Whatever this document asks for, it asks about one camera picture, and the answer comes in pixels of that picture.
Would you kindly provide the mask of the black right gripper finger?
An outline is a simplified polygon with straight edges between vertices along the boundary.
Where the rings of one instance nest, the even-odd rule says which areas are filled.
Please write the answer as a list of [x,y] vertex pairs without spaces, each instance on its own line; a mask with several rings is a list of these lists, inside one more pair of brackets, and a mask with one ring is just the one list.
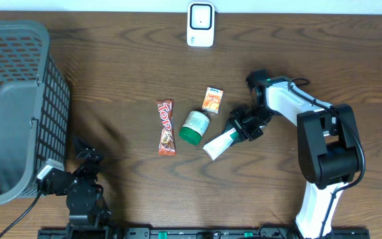
[[223,130],[223,132],[227,132],[231,129],[234,129],[235,128],[235,118],[229,118],[226,122],[226,125],[225,125],[225,128]]
[[244,141],[247,141],[247,140],[248,140],[248,138],[238,135],[238,136],[233,140],[233,142],[232,142],[231,145],[235,145],[235,144],[237,144],[237,143],[241,143],[241,142],[244,142]]

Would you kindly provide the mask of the orange Kleenex tissue pack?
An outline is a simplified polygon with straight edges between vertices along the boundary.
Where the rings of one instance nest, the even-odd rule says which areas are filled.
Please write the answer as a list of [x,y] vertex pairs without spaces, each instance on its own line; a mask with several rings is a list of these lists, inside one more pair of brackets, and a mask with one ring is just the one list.
[[223,90],[207,87],[202,109],[217,114],[223,98]]

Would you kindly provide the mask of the green lid white jar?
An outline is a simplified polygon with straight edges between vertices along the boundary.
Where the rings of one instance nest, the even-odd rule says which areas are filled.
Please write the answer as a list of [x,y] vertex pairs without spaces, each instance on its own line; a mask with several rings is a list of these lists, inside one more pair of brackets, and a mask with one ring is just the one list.
[[209,124],[210,119],[206,114],[199,111],[191,111],[180,129],[179,136],[192,145],[198,145]]

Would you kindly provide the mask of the red Top chocolate bar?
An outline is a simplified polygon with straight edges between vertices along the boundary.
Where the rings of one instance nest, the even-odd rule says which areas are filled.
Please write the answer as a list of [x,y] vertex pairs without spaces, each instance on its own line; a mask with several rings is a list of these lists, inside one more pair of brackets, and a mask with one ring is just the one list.
[[159,155],[176,155],[174,130],[172,125],[173,103],[173,100],[157,101],[157,109],[162,124],[162,131],[159,141]]

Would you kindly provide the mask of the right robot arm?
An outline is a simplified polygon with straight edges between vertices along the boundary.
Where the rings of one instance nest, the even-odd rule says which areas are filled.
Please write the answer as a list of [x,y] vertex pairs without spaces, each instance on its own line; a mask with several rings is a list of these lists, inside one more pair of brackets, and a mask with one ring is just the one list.
[[232,144],[253,141],[274,116],[297,128],[298,164],[306,179],[304,199],[292,226],[258,229],[259,238],[355,238],[356,232],[336,232],[331,223],[341,194],[364,177],[366,159],[352,108],[310,96],[305,78],[272,77],[266,70],[245,79],[253,106],[231,111],[224,131]]

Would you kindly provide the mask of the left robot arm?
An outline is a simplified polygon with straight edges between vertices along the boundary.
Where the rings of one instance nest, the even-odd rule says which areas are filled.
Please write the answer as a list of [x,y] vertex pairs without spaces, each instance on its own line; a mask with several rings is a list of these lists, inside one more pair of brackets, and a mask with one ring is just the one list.
[[74,137],[76,158],[82,160],[72,173],[61,163],[47,159],[36,176],[43,195],[66,196],[69,223],[63,230],[40,230],[39,238],[115,238],[110,223],[111,211],[103,197],[103,186],[97,183],[103,155],[84,140]]

